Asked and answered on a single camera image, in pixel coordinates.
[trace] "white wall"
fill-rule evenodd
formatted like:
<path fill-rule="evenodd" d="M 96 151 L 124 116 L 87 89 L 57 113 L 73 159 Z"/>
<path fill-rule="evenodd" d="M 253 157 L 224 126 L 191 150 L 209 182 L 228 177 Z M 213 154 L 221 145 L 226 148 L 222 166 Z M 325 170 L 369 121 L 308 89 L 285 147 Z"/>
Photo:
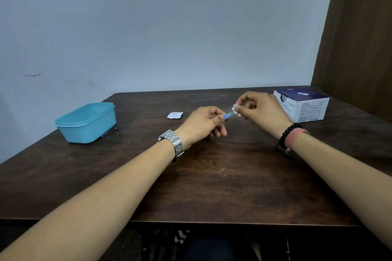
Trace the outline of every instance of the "white wall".
<path fill-rule="evenodd" d="M 309 84 L 328 4 L 0 0 L 0 162 L 116 92 Z"/>

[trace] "bracelet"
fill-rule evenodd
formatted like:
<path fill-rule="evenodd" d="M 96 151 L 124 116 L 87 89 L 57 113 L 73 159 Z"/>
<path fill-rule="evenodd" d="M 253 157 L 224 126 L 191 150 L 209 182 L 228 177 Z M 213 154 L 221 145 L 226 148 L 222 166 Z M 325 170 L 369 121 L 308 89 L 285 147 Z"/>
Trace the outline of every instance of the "bracelet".
<path fill-rule="evenodd" d="M 292 124 L 283 132 L 282 137 L 276 146 L 280 145 L 282 148 L 286 149 L 286 152 L 290 151 L 294 139 L 302 132 L 309 134 L 301 125 Z"/>

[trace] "forearm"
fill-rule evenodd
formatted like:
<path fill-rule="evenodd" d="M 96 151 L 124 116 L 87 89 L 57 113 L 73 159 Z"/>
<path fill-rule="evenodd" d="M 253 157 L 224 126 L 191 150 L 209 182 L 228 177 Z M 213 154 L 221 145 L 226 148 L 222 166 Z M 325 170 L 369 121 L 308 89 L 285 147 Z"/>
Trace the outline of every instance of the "forearm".
<path fill-rule="evenodd" d="M 291 148 L 392 249 L 392 177 L 302 133 Z"/>
<path fill-rule="evenodd" d="M 98 260 L 174 155 L 160 141 L 52 211 L 0 260 Z"/>

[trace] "hand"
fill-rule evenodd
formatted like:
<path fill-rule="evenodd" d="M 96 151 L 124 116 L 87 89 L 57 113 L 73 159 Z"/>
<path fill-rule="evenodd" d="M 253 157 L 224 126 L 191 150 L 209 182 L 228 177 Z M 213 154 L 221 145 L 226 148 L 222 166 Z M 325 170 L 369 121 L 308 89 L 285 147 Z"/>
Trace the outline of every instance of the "hand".
<path fill-rule="evenodd" d="M 216 106 L 199 107 L 193 111 L 174 131 L 180 138 L 184 150 L 207 136 L 226 136 L 227 131 L 223 125 L 224 114 L 223 110 Z"/>
<path fill-rule="evenodd" d="M 256 123 L 276 139 L 293 123 L 280 106 L 275 95 L 248 91 L 238 98 L 235 110 Z"/>

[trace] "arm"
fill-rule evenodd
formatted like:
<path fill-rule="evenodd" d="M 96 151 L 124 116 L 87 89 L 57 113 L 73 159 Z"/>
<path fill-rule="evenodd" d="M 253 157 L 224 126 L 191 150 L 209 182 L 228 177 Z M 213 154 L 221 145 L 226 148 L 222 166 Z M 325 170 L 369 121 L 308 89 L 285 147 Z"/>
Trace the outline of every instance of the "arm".
<path fill-rule="evenodd" d="M 220 114 L 217 107 L 194 111 L 175 131 L 184 149 L 207 135 L 227 135 Z M 174 156 L 169 140 L 153 145 L 44 217 L 0 260 L 98 260 Z"/>
<path fill-rule="evenodd" d="M 237 111 L 279 139 L 291 120 L 274 95 L 247 92 Z M 294 150 L 335 191 L 362 223 L 392 249 L 392 177 L 314 137 L 301 133 Z"/>

